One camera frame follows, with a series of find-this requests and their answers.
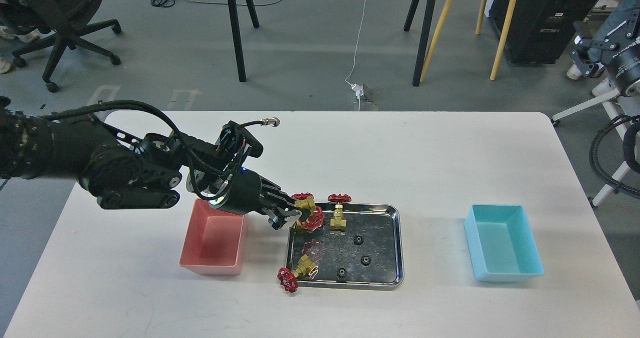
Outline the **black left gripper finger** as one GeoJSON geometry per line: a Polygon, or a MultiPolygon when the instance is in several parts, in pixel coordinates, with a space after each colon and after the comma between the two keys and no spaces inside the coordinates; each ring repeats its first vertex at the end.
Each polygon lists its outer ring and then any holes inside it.
{"type": "Polygon", "coordinates": [[[270,201],[273,207],[281,209],[297,209],[297,200],[282,191],[270,192],[270,201]]]}
{"type": "Polygon", "coordinates": [[[299,209],[268,209],[268,222],[269,225],[279,230],[287,223],[287,219],[292,218],[294,220],[301,216],[302,212],[299,209]]]}

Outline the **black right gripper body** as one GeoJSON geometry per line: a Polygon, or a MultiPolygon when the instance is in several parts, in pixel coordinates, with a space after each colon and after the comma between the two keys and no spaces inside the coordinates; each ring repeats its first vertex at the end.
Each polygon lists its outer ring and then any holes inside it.
{"type": "Polygon", "coordinates": [[[606,69],[621,95],[639,95],[638,21],[623,21],[601,40],[594,39],[582,21],[575,21],[573,26],[578,37],[570,56],[580,73],[597,78],[606,69]]]}

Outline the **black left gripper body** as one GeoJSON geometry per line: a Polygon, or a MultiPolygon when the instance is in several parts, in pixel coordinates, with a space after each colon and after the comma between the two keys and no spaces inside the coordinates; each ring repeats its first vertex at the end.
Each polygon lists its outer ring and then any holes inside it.
{"type": "Polygon", "coordinates": [[[240,171],[234,176],[230,188],[226,194],[209,205],[227,213],[244,215],[257,212],[268,214],[268,209],[273,207],[270,200],[270,192],[281,191],[281,187],[259,175],[254,171],[240,171]]]}

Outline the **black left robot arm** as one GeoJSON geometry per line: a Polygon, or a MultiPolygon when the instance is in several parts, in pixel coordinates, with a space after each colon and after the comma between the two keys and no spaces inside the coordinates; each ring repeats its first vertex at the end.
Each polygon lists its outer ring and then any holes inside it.
{"type": "Polygon", "coordinates": [[[39,177],[76,180],[103,209],[168,209],[180,199],[181,169],[189,169],[187,190],[215,208],[238,215],[258,212],[274,229],[290,217],[313,215],[281,188],[245,169],[262,144],[249,123],[227,122],[214,144],[187,135],[162,111],[134,100],[114,100],[46,116],[9,110],[1,98],[0,171],[3,179],[39,177]],[[171,133],[137,138],[106,124],[101,111],[143,111],[167,124],[171,133]]]}

